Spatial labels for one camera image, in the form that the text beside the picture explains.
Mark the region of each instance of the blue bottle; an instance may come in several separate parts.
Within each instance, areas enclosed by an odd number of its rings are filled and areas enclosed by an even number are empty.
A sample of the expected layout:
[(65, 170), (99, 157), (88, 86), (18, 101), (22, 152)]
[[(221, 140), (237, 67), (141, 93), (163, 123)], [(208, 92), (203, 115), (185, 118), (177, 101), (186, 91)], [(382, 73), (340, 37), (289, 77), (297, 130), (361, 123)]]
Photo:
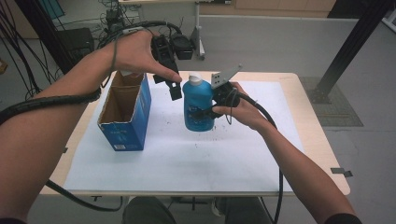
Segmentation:
[(199, 73), (190, 72), (189, 81), (183, 86), (184, 122), (187, 129), (194, 132), (206, 132), (213, 128), (215, 121), (209, 117), (193, 119), (191, 113), (212, 106), (213, 91), (210, 84), (202, 80)]

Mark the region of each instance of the wooden table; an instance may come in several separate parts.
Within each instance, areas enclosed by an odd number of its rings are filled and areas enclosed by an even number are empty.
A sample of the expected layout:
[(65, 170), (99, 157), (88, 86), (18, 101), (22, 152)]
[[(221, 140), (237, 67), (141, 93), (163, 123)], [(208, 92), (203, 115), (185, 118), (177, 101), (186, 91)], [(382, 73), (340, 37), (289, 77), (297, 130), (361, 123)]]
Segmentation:
[[(211, 74), (215, 72), (200, 72), (205, 80), (210, 80)], [(184, 80), (188, 79), (188, 72), (180, 72)], [(304, 147), (304, 153), (317, 163), (335, 182), (338, 188), (347, 195), (350, 192), (349, 185), (343, 175), (335, 175), (331, 168), (339, 167), (332, 152), (332, 148), (323, 132), (315, 112), (306, 97), (299, 78), (291, 73), (238, 73), (233, 81), (264, 81), (279, 82), (289, 105), (295, 127)], [(63, 185), (71, 167), (71, 162), (78, 142), (84, 134), (96, 102), (88, 105), (80, 119), (77, 128), (73, 132), (67, 144), (67, 153), (63, 154), (60, 162), (50, 178), (55, 183)], [(51, 189), (44, 187), (42, 194), (53, 194)], [(119, 195), (117, 192), (109, 192), (108, 195)]]

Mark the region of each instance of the metal bracket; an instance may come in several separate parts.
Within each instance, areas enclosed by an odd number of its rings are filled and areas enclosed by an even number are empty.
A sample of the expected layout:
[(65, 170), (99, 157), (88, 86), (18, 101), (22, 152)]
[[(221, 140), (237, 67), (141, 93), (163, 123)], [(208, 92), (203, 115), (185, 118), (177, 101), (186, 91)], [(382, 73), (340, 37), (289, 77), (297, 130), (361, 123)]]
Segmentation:
[(215, 88), (227, 83), (233, 76), (235, 76), (242, 69), (242, 64), (238, 64), (238, 66), (223, 72), (219, 72), (216, 74), (212, 74), (212, 90)]

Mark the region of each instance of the dark sleeve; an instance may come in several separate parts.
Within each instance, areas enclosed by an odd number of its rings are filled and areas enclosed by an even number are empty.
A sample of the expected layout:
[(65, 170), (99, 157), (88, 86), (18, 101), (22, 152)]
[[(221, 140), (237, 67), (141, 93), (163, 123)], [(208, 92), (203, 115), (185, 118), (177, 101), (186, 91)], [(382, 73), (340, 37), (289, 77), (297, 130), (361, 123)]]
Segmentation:
[(361, 224), (361, 221), (351, 214), (335, 214), (329, 217), (325, 224)]
[(0, 224), (25, 224), (25, 223), (15, 218), (0, 218)]

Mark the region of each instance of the forearm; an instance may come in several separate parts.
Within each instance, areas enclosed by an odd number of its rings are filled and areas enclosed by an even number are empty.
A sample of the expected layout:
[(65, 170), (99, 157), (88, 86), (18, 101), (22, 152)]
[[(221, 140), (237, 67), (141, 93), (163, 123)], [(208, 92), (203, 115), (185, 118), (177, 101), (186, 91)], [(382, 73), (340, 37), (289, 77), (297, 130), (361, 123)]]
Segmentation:
[(294, 147), (269, 122), (257, 128), (294, 193), (318, 223), (337, 213), (354, 211), (330, 177)]
[[(103, 52), (85, 57), (35, 98), (93, 92), (109, 73)], [(25, 219), (56, 167), (86, 105), (62, 105), (20, 114), (0, 126), (0, 217)]]

